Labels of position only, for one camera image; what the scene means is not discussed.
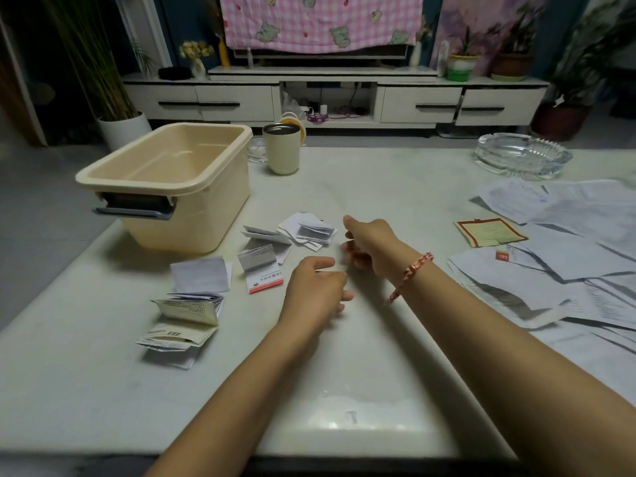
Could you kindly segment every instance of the beige storage box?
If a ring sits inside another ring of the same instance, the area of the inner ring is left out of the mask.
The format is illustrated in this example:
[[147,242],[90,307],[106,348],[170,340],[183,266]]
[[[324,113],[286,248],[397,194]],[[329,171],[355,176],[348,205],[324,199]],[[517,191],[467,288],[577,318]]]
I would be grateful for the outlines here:
[[218,247],[249,196],[243,125],[165,125],[75,177],[141,246],[190,253]]

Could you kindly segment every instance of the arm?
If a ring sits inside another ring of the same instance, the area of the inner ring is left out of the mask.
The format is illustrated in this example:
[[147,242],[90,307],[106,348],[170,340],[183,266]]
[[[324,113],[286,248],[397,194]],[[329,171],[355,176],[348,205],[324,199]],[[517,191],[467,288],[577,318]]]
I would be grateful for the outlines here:
[[294,270],[278,324],[232,372],[146,477],[239,475],[269,425],[282,396],[340,301],[346,274],[316,272],[332,257],[306,257]]
[[[394,286],[421,254],[382,220],[345,217],[347,259]],[[636,408],[429,262],[402,287],[517,456],[541,475],[636,474]]]

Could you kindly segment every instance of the floor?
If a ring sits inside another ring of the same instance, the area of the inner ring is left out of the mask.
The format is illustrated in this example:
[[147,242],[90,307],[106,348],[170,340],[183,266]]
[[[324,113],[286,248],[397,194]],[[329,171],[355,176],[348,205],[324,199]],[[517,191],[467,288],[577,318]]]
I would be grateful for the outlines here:
[[[474,140],[387,135],[309,135],[314,147],[457,147]],[[573,149],[636,149],[636,121],[592,113]],[[111,222],[91,213],[94,195],[75,173],[107,153],[102,146],[34,149],[0,111],[0,331]],[[0,455],[0,477],[69,477],[83,457]]]

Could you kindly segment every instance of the drawer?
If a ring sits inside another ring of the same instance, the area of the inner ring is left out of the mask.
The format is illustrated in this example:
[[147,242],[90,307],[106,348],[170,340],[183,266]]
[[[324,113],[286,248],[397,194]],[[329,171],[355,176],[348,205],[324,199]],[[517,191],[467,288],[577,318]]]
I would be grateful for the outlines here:
[[456,125],[529,125],[542,88],[467,89]]
[[206,121],[274,121],[269,85],[198,85],[199,107]]
[[126,85],[138,111],[149,119],[203,120],[194,85]]
[[381,122],[452,122],[461,87],[386,87]]

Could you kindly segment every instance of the braided bracelet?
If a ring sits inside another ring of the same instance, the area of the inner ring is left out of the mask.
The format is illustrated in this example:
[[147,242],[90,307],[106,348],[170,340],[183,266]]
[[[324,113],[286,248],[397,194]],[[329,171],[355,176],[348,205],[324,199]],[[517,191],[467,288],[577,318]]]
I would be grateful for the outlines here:
[[433,255],[430,252],[427,252],[424,256],[422,256],[420,259],[418,259],[414,264],[411,264],[406,271],[404,271],[404,279],[402,280],[402,282],[399,284],[399,286],[397,288],[395,288],[395,291],[391,293],[391,296],[389,296],[389,300],[388,300],[388,304],[393,303],[397,298],[399,298],[400,296],[400,288],[402,288],[405,283],[407,281],[409,281],[414,275],[415,272],[420,269],[421,266],[423,266],[427,261],[432,261],[433,260]]

